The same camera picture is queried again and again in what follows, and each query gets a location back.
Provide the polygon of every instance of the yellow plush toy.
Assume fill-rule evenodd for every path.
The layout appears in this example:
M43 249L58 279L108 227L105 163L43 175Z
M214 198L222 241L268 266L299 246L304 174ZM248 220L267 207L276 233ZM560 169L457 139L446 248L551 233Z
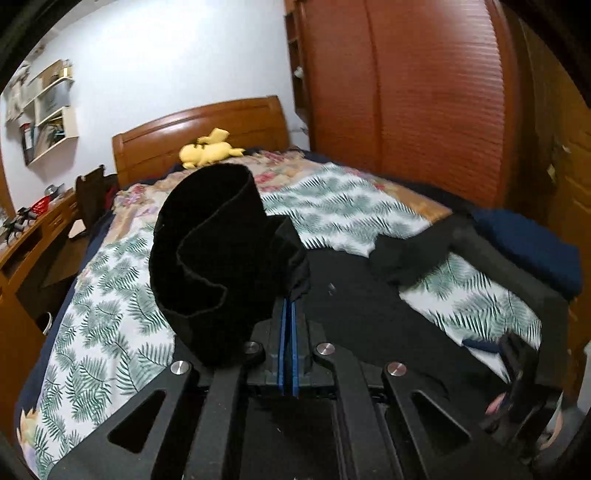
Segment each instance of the yellow plush toy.
M199 137L196 143L185 145L178 152L183 167L203 167L228 157L241 157L243 148L232 148L224 141L229 134L221 128L214 128L208 137Z

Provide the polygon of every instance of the metal screw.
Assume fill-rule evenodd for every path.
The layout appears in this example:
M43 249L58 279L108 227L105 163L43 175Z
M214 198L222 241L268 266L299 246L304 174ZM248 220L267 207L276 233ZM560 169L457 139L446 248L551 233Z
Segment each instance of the metal screw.
M253 355L255 353L258 353L258 351L261 349L261 346L253 341L250 342L246 342L244 344L244 353L247 355Z
M406 365L400 362L392 362L388 364L388 373L393 377L401 377L407 372Z
M175 375L182 375L189 371L189 362L186 360L177 360L170 365L170 371Z
M316 351L320 355L332 355L335 352L335 346L332 343L319 343Z

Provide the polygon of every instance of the white wall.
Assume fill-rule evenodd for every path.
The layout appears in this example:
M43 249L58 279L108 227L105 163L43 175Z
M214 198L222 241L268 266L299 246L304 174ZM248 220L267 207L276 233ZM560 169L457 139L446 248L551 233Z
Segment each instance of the white wall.
M283 0L118 0L66 27L31 75L58 59L73 62L77 144L26 167L18 127L6 125L0 99L0 146L15 207L33 204L50 183L72 186L101 163L115 172L114 135L186 108L278 95L288 127L299 129L283 14ZM304 134L292 141L307 147Z

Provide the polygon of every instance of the wooden headboard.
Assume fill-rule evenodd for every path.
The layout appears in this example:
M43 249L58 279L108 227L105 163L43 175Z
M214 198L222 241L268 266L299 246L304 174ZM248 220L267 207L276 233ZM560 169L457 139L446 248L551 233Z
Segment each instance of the wooden headboard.
M119 185L164 175L179 162L178 151L214 128L230 132L236 148L285 150L289 136L277 96L214 103L158 118L113 137Z

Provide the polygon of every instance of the white blanket with green leaves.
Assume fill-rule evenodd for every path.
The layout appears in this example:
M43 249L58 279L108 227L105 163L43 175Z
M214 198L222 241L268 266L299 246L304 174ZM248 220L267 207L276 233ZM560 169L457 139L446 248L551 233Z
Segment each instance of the white blanket with green leaves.
M379 233L408 237L429 225L333 164L262 198L269 214L291 216L307 248L367 256ZM174 334L150 289L153 230L153 223L138 221L126 237L101 247L81 275L46 370L34 433L29 433L33 446L27 450L21 444L27 463L43 480L171 361ZM496 340L513 329L539 345L533 312L457 255L401 296L456 341Z

